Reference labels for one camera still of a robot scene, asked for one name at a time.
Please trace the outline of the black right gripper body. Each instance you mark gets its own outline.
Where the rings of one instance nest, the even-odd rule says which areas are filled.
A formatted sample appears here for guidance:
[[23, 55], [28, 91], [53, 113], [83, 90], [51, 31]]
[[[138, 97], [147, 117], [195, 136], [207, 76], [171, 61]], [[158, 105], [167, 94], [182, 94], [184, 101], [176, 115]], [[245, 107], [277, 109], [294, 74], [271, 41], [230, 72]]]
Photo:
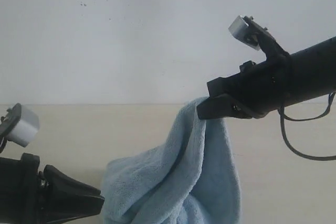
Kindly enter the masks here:
[[289, 54], [282, 49], [267, 29], [248, 23], [258, 39], [266, 60], [261, 63], [247, 61], [239, 66], [239, 73], [231, 79], [230, 93], [252, 118], [263, 118], [279, 107], [288, 79]]

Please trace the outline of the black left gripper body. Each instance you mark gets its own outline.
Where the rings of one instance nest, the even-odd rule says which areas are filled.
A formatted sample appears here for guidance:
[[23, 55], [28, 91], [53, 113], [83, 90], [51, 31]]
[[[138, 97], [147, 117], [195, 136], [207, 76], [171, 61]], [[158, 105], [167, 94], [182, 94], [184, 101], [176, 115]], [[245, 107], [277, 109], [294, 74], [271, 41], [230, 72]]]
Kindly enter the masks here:
[[[7, 135], [15, 117], [1, 117], [1, 151], [11, 142]], [[24, 153], [20, 159], [1, 158], [1, 223], [32, 223], [36, 217], [39, 156]]]

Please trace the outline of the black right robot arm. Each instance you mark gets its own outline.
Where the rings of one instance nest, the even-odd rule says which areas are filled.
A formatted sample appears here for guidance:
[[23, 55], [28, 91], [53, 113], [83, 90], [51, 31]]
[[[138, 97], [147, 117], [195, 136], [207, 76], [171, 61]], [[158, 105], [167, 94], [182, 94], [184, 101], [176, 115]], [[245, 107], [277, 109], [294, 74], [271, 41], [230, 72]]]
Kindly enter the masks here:
[[266, 60], [240, 65], [240, 72], [207, 83], [209, 97], [197, 106], [200, 119], [263, 118], [290, 106], [335, 91], [335, 38], [294, 54], [284, 51], [262, 28], [232, 28], [243, 43], [259, 46]]

